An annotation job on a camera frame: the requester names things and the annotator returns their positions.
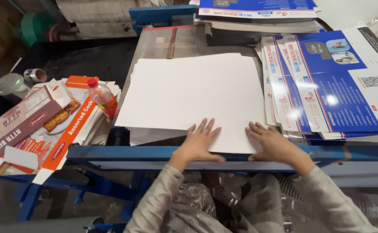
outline right hand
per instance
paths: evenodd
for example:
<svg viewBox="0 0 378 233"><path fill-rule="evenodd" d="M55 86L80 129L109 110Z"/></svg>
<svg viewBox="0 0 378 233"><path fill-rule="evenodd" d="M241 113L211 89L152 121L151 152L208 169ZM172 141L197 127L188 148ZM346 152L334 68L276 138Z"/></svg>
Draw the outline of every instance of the right hand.
<svg viewBox="0 0 378 233"><path fill-rule="evenodd" d="M310 156L281 135L275 127L269 126L268 129L265 129L258 122L254 124L251 121L249 128L246 127L245 131L249 137L257 140L264 149L263 152L249 156L249 161L264 159L282 162L290 165L301 175L306 175L315 167Z"/></svg>

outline red bottle cap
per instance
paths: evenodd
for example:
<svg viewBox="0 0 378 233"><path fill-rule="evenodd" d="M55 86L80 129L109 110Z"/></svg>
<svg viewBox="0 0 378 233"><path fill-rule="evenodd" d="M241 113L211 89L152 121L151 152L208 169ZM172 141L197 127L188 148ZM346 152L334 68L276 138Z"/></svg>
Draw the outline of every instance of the red bottle cap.
<svg viewBox="0 0 378 233"><path fill-rule="evenodd" d="M97 87L98 85L98 82L95 80L95 79L89 79L87 81L87 84L90 88L94 88L94 87Z"/></svg>

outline left hand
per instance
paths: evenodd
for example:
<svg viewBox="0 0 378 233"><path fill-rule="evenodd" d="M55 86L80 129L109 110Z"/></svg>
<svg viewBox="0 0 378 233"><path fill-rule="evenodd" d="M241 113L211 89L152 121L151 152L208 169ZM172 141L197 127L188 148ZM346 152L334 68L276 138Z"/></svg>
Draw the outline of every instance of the left hand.
<svg viewBox="0 0 378 233"><path fill-rule="evenodd" d="M173 152L168 164L178 171L183 172L186 165L192 161L225 163L226 159L224 157L208 152L208 147L222 129L219 127L211 132L214 122L215 119L212 118L205 128L207 123L207 119L205 118L195 132L196 124L193 124L192 127L188 129L185 142Z"/></svg>

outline hand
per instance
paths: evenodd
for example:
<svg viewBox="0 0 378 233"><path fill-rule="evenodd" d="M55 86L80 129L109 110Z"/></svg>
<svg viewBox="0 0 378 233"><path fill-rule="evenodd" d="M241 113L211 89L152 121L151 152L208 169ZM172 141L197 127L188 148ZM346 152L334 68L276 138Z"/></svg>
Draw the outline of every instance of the hand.
<svg viewBox="0 0 378 233"><path fill-rule="evenodd" d="M211 161L225 163L226 159L220 155L213 155L208 152L208 147L212 144L216 136L221 132L222 128L216 128L211 132L215 119L211 119L206 126L205 118L199 125L197 130L196 124L188 129L185 142L172 154L168 164L180 172L183 172L186 165L192 161Z"/></svg>
<svg viewBox="0 0 378 233"><path fill-rule="evenodd" d="M246 127L247 135L259 142L264 151L251 155L248 160L264 159L290 165L300 175L308 174L315 164L310 156L281 135L273 126L265 129L261 124L251 121Z"/></svg>

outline bottle label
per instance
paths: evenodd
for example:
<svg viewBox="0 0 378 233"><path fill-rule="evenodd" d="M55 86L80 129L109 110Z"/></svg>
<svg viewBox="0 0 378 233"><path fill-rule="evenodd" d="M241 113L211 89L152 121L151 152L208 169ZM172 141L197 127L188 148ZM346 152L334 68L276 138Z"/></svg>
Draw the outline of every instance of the bottle label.
<svg viewBox="0 0 378 233"><path fill-rule="evenodd" d="M97 107L101 108L104 112L104 114L106 114L106 116L111 120L113 121L114 119L114 113L116 112L116 109L117 109L117 100L116 98L114 97L114 95L112 94L112 98L111 100L109 100L109 102L105 103L105 104L96 104Z"/></svg>

